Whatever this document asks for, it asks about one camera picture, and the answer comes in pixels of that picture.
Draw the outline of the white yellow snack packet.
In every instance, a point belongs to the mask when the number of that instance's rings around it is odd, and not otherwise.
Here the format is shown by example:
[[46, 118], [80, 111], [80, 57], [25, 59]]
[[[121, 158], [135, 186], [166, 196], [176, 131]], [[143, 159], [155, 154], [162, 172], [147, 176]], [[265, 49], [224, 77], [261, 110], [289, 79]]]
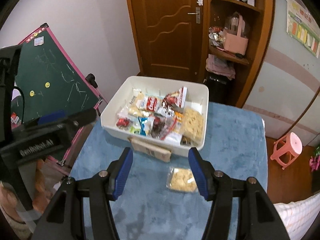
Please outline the white yellow snack packet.
[[139, 109], [141, 101], [144, 99], [144, 94], [142, 92], [137, 92], [133, 95], [131, 101], [129, 102], [129, 115], [135, 117], [143, 117], [142, 111]]

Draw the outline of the small clear bag crackers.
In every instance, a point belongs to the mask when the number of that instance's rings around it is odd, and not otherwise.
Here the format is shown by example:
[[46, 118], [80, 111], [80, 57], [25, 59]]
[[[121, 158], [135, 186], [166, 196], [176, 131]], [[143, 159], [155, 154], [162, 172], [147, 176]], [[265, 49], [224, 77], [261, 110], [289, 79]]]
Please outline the small clear bag crackers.
[[196, 192], [197, 184], [191, 169], [171, 167], [167, 177], [167, 188], [177, 192]]

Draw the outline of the dark red snack packet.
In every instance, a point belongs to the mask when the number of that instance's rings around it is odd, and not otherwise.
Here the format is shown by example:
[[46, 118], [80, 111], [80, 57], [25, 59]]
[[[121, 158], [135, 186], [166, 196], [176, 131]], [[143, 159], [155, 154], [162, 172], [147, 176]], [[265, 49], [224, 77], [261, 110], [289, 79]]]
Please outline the dark red snack packet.
[[153, 121], [151, 136], [155, 139], [164, 140], [165, 137], [172, 132], [176, 125], [176, 118], [174, 117], [159, 117], [156, 116]]

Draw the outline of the red white apple chips bag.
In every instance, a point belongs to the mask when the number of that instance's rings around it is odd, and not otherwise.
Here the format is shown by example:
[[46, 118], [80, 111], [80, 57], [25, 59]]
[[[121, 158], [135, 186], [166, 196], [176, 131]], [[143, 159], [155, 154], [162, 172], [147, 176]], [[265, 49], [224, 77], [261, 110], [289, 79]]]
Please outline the red white apple chips bag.
[[187, 87], [181, 87], [178, 91], [167, 94], [164, 101], [172, 107], [184, 108], [187, 94]]

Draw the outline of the clear bag yellow puffs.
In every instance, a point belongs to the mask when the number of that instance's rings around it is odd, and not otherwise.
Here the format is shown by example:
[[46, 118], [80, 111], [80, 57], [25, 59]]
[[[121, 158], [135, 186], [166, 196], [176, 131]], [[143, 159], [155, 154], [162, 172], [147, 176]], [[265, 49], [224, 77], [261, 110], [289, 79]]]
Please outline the clear bag yellow puffs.
[[181, 130], [183, 136], [189, 138], [195, 144], [199, 144], [203, 136], [204, 118], [191, 107], [185, 107], [183, 112]]

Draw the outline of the small red snack packet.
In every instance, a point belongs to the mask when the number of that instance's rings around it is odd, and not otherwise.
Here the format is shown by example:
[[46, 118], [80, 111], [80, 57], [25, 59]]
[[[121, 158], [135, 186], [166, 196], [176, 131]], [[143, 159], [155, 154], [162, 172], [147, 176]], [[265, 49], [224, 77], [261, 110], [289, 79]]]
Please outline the small red snack packet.
[[128, 118], [119, 118], [117, 120], [116, 126], [119, 129], [129, 129], [131, 126], [131, 123], [132, 123], [131, 120]]

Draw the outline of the yellow green snack packet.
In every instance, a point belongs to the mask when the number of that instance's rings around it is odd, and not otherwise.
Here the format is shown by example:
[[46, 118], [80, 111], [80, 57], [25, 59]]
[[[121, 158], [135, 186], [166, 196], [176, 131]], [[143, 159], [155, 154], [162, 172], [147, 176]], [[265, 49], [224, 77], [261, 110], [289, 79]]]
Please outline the yellow green snack packet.
[[129, 129], [129, 132], [132, 134], [140, 134], [141, 133], [141, 128], [140, 127], [135, 127], [131, 126]]

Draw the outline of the blue candy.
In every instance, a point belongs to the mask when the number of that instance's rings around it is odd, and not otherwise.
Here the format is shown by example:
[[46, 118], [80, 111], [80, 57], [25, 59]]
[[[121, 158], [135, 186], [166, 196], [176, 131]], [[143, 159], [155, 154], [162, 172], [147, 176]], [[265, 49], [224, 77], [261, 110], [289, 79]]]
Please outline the blue candy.
[[139, 117], [140, 135], [148, 136], [153, 128], [154, 116]]

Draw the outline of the red white wafer bar pack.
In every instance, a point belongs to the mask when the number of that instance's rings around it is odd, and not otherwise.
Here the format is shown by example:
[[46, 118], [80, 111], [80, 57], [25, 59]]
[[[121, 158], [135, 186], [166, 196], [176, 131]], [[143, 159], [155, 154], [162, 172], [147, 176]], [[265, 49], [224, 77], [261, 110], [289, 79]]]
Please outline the red white wafer bar pack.
[[160, 107], [161, 99], [155, 96], [145, 96], [140, 103], [140, 109], [155, 112]]

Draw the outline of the checked white pillow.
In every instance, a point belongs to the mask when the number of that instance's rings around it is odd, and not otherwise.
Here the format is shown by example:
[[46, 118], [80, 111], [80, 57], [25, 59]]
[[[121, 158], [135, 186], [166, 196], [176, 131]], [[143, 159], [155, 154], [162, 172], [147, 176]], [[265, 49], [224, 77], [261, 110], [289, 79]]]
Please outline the checked white pillow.
[[302, 239], [319, 214], [319, 193], [289, 204], [274, 204], [290, 239]]

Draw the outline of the brown paper snack packet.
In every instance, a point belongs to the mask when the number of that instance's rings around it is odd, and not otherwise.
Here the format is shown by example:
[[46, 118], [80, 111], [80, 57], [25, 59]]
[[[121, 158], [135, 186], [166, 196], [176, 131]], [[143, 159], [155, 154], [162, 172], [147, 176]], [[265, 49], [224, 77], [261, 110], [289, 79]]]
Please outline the brown paper snack packet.
[[171, 159], [170, 150], [167, 150], [165, 148], [150, 144], [148, 142], [145, 142], [136, 138], [130, 138], [129, 141], [131, 142], [131, 145], [135, 151], [145, 153], [165, 163], [170, 162], [170, 159]]

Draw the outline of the white plastic storage bin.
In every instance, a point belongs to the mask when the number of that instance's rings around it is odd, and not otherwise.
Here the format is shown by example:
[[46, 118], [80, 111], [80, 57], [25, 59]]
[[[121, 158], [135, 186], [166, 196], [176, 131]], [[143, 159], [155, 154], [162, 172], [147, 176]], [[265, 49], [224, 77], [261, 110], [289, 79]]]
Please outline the white plastic storage bin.
[[[185, 101], [184, 108], [172, 107], [164, 101], [167, 94], [178, 91], [181, 87], [187, 87], [188, 94]], [[160, 107], [155, 112], [144, 111], [139, 109], [143, 113], [143, 117], [159, 116], [159, 117], [175, 117], [175, 112], [184, 112], [185, 107], [191, 107], [197, 110], [204, 118], [203, 136], [199, 144], [195, 144], [191, 141], [191, 146], [196, 147], [198, 150], [203, 149], [206, 128], [207, 128], [207, 115], [208, 115], [208, 102], [209, 102], [209, 90], [208, 88], [199, 83], [192, 83], [179, 80], [161, 79], [155, 77], [143, 77], [143, 76], [131, 76], [121, 85], [106, 108], [103, 110], [100, 120], [103, 129], [107, 130], [110, 135], [115, 138], [129, 141], [130, 138], [136, 138], [153, 145], [170, 150], [173, 154], [183, 157], [188, 156], [190, 146], [180, 143], [180, 145], [172, 145], [166, 143], [164, 140], [155, 139], [151, 136], [151, 132], [148, 136], [140, 134], [132, 134], [129, 129], [119, 129], [116, 126], [119, 118], [128, 118], [131, 120], [131, 126], [140, 127], [139, 117], [129, 115], [129, 102], [133, 95], [137, 92], [142, 92], [144, 96], [155, 96], [160, 98]]]

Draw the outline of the brown wooden door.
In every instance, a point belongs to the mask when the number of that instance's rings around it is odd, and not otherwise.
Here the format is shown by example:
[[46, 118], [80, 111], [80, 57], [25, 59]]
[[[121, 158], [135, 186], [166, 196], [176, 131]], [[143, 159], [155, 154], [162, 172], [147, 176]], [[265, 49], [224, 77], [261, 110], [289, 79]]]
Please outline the brown wooden door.
[[200, 82], [207, 0], [126, 0], [140, 74]]

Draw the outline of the pink gift box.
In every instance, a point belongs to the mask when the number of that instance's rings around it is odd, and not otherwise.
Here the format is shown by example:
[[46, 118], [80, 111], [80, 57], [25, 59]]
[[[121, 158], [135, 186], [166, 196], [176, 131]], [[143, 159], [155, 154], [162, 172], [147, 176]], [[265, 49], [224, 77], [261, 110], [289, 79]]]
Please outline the pink gift box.
[[249, 24], [238, 12], [227, 17], [223, 30], [224, 49], [233, 54], [240, 54], [244, 56], [248, 45], [249, 31]]

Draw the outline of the green chalkboard pink frame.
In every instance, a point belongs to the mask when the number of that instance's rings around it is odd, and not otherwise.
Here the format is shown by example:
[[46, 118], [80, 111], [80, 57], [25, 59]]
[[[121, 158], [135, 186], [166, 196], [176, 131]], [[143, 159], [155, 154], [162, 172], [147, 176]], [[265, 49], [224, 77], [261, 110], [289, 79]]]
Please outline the green chalkboard pink frame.
[[[44, 23], [20, 42], [18, 73], [11, 100], [11, 126], [39, 120], [64, 110], [66, 116], [99, 106], [104, 98], [93, 74], [84, 75]], [[72, 156], [84, 127], [72, 132], [70, 148], [53, 153], [48, 160], [63, 166]]]

